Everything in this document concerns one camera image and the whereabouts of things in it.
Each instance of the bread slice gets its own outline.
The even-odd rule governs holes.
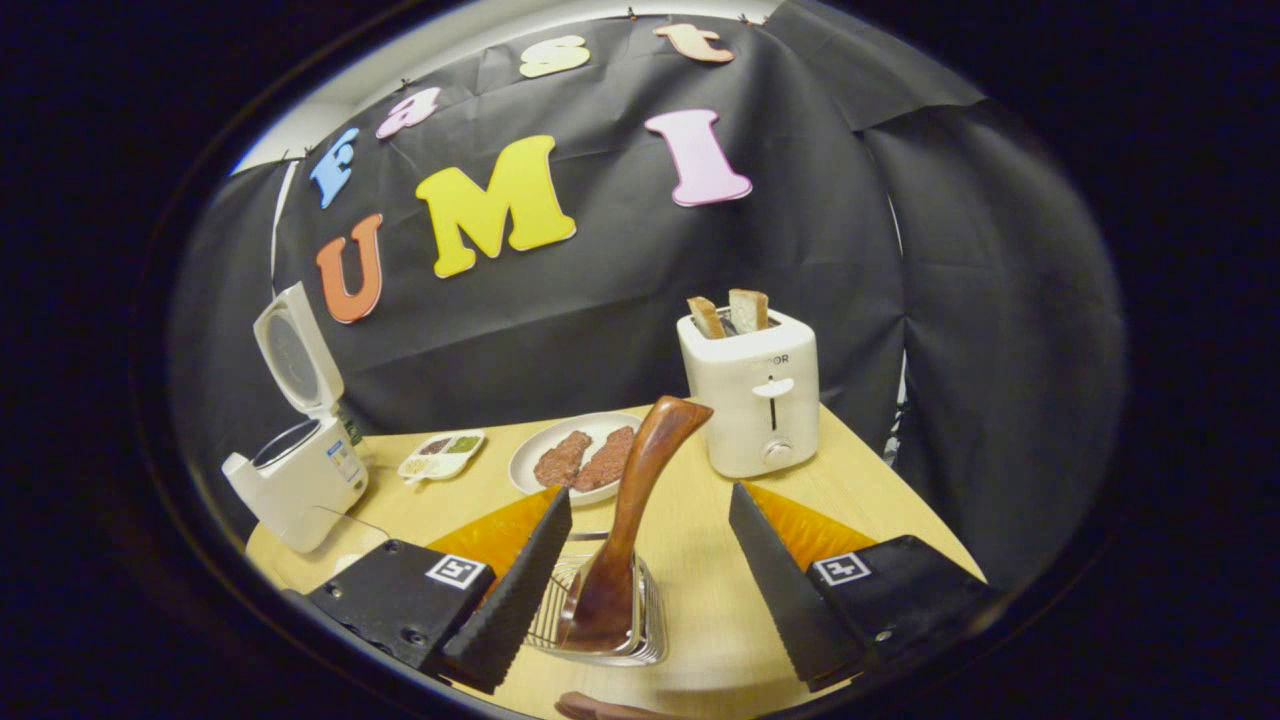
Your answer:
[[[689,311],[694,314],[694,324],[710,340],[724,337],[724,325],[716,314],[716,306],[703,296],[689,299]]]
[[[769,296],[754,290],[728,291],[728,319],[739,334],[769,327]]]

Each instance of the white rice cooker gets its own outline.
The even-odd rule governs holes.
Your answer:
[[[728,318],[728,307],[717,310]],[[692,315],[676,322],[689,389],[716,410],[703,425],[712,468],[751,478],[818,451],[818,345],[809,325],[768,311],[767,328],[708,338]]]
[[[266,306],[253,334],[280,392],[307,420],[276,436],[252,460],[233,452],[223,474],[266,529],[292,550],[310,552],[364,495],[369,471],[338,418],[342,375],[302,283]]]

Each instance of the metal basket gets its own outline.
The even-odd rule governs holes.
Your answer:
[[[603,539],[608,536],[609,533],[571,533],[568,539]],[[579,651],[564,650],[556,642],[561,610],[564,607],[564,601],[568,600],[570,585],[572,585],[579,569],[591,559],[591,555],[564,555],[552,569],[550,582],[547,583],[543,602],[538,607],[534,621],[529,625],[525,644],[567,660],[593,665],[626,667],[653,665],[660,661],[667,653],[667,632],[662,605],[658,601],[658,585],[654,583],[653,575],[649,574],[644,560],[639,555],[632,557],[632,616],[631,630],[627,633],[625,643],[613,650]]]

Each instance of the toaster knob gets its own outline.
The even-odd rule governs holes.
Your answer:
[[[791,443],[776,439],[764,446],[764,464],[777,468],[791,460]]]

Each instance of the toaster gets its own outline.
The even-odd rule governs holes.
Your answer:
[[[727,324],[728,307],[717,309]],[[689,389],[716,411],[703,425],[712,468],[750,478],[818,451],[818,345],[809,325],[776,310],[760,331],[708,338],[692,315],[676,322]]]

